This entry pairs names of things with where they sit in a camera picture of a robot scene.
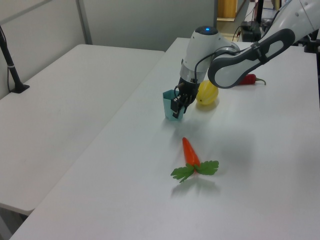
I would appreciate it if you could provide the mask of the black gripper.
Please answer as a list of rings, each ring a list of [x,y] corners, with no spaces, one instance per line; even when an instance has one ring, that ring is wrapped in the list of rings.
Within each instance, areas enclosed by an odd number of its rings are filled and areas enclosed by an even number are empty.
[[[195,82],[193,78],[191,81],[186,81],[181,77],[177,88],[178,96],[171,99],[170,109],[172,111],[173,118],[182,118],[184,112],[186,113],[188,107],[194,102],[197,96],[199,83]],[[182,96],[186,96],[185,102],[181,100]]]

